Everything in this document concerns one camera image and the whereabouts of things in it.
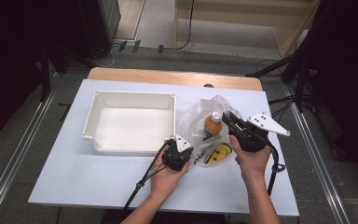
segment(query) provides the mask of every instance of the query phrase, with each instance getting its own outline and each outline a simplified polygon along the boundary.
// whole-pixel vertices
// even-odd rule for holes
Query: human hand
[[[265,147],[257,152],[247,152],[242,150],[240,143],[235,136],[231,135],[229,141],[237,154],[235,161],[241,168],[241,175],[245,184],[256,178],[264,179],[264,173],[266,171],[267,162],[269,161],[271,148]]]
[[[165,166],[165,164],[162,164],[163,154],[164,151],[162,151],[161,154],[156,159],[154,167],[160,166],[159,169],[162,169]],[[170,169],[169,167],[167,167],[155,173],[151,177],[152,189],[151,189],[150,197],[154,197],[155,199],[164,202],[173,193],[180,178],[187,173],[189,165],[190,162],[188,161],[183,167],[181,172],[176,172]]]

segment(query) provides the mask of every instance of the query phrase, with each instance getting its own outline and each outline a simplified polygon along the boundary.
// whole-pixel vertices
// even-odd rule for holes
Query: bottle cap
[[[212,112],[211,120],[212,120],[212,122],[214,122],[214,123],[219,123],[219,122],[221,122],[221,121],[222,121],[222,114],[219,113],[219,112],[216,112],[216,111]]]

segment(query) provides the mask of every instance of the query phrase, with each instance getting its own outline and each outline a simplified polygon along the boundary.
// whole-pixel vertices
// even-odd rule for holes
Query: plastic bag
[[[218,135],[204,140],[206,132],[204,131],[205,119],[213,111],[227,113],[228,111],[238,114],[228,101],[219,95],[211,100],[201,99],[196,105],[178,115],[176,120],[176,133],[185,138],[192,146],[190,163],[207,167],[217,164],[217,162],[205,162],[211,158],[211,155],[217,150],[231,150],[228,139],[228,126],[222,126],[222,131]]]

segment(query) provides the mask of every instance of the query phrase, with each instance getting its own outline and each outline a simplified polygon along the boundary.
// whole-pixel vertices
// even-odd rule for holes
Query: cable
[[[277,62],[278,60],[275,60],[275,59],[263,59],[263,60],[260,60],[255,64],[255,70],[257,72],[259,72],[260,70],[258,69],[258,65],[260,65],[261,63],[266,62],[266,61]],[[279,77],[279,76],[282,75],[282,71],[281,71],[280,67],[278,68],[278,70],[279,70],[280,74],[265,74],[265,76],[267,76],[267,77]]]
[[[58,208],[57,216],[56,216],[56,224],[60,224],[60,215],[61,215],[62,207]]]
[[[186,41],[186,43],[180,47],[179,49],[174,49],[174,48],[168,48],[170,50],[180,50],[180,49],[184,49],[188,42],[190,42],[190,38],[191,38],[191,22],[193,21],[193,11],[194,11],[194,0],[192,0],[191,2],[191,10],[190,10],[190,20],[189,20],[189,23],[188,23],[188,39]]]
[[[156,162],[157,158],[159,157],[159,154],[161,154],[162,150],[172,141],[174,141],[173,139],[168,140],[167,142],[164,143],[164,145],[162,145],[162,147],[159,149],[156,157],[153,159],[152,163],[150,164],[149,168],[147,168],[146,173],[144,174],[144,176],[142,177],[142,179],[136,183],[136,187],[135,190],[133,191],[132,195],[130,196],[130,198],[127,200],[126,204],[124,205],[123,209],[121,210],[120,214],[118,215],[116,221],[114,223],[120,223],[121,219],[123,219],[123,216],[125,214],[125,212],[127,211],[127,209],[129,208],[133,198],[135,197],[135,195],[138,193],[139,189],[141,189],[141,187],[143,187],[145,185],[146,180],[148,180],[151,176],[155,175],[156,173],[160,172],[161,170],[167,168],[167,166],[156,170],[156,171],[152,171],[152,167],[154,165],[154,163]]]
[[[278,150],[275,148],[275,146],[272,145],[272,143],[268,139],[264,139],[263,137],[261,137],[260,135],[258,135],[256,133],[252,133],[252,136],[260,139],[261,141],[265,142],[267,146],[271,147],[272,159],[274,160],[274,164],[271,167],[272,173],[269,178],[269,183],[268,183],[268,188],[267,188],[267,193],[269,196],[271,196],[272,188],[275,183],[275,177],[276,177],[277,173],[284,171],[284,169],[286,169],[286,166],[283,164],[279,164]]]
[[[186,6],[186,1],[183,1],[183,3],[185,4],[185,14],[187,15],[187,6]],[[191,35],[191,32],[190,32],[190,29],[188,28],[188,25],[187,25],[187,18],[185,18],[185,25],[186,25],[186,29],[187,29],[187,32],[189,33],[189,35]],[[190,49],[188,49],[187,51],[190,51],[192,48],[193,48],[193,42],[190,42],[191,43],[191,47]]]
[[[286,105],[284,105],[281,109],[279,109],[279,110],[277,110],[277,111],[275,111],[275,112],[273,112],[273,113],[271,114],[271,116],[274,118],[275,116],[278,116],[278,115],[281,113],[281,115],[279,116],[278,121],[277,121],[278,123],[281,122],[281,118],[282,118],[282,115],[283,115],[284,111],[285,111],[292,103],[295,102],[296,96],[295,96],[295,95],[290,95],[290,96],[283,97],[282,99],[277,99],[277,100],[268,101],[268,104],[269,104],[269,105],[274,105],[274,104],[277,104],[277,103],[279,103],[279,102],[283,102],[283,101],[286,101],[286,100],[289,100],[289,102],[288,102]],[[303,100],[303,101],[310,101],[310,96],[307,95],[307,94],[303,94],[303,95],[302,95],[302,100]],[[313,112],[311,106],[306,105],[306,108]]]
[[[313,15],[314,11],[316,10],[316,8],[318,7],[318,5],[315,5],[315,7],[312,9],[312,12],[309,14],[309,16],[307,17],[307,20],[306,21],[309,21],[310,20],[310,17]],[[305,22],[300,30],[305,30],[305,26],[307,25],[307,22]],[[277,61],[276,64],[273,64],[273,65],[270,65],[269,67],[267,67],[266,69],[268,71],[273,71],[277,68],[280,68],[282,67],[283,65],[285,64],[291,64],[291,65],[299,65],[299,62],[298,62],[298,59],[296,59],[294,57],[294,55],[297,53],[297,51],[295,51],[294,53],[292,53],[291,55],[289,55],[288,57],[283,57],[281,60]],[[256,73],[254,74],[250,74],[250,75],[247,75],[247,77],[262,77],[266,74],[263,74],[264,72],[260,73],[261,71],[257,71]]]
[[[99,64],[99,63],[97,63],[96,61],[94,61],[94,60],[91,60],[93,63],[95,63],[95,64],[97,64],[98,66],[100,66],[100,67],[110,67],[110,66],[112,66],[112,64],[115,62],[115,57],[113,56],[113,50],[114,49],[116,49],[116,48],[118,48],[120,45],[115,45],[115,44],[113,44],[112,45],[112,48],[110,49],[110,55],[112,56],[112,62],[110,63],[110,64],[108,64],[108,65],[101,65],[101,64]]]

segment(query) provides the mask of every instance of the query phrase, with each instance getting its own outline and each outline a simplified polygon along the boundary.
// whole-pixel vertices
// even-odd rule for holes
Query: white tray
[[[175,136],[175,94],[95,92],[82,137],[95,150],[153,156]]]

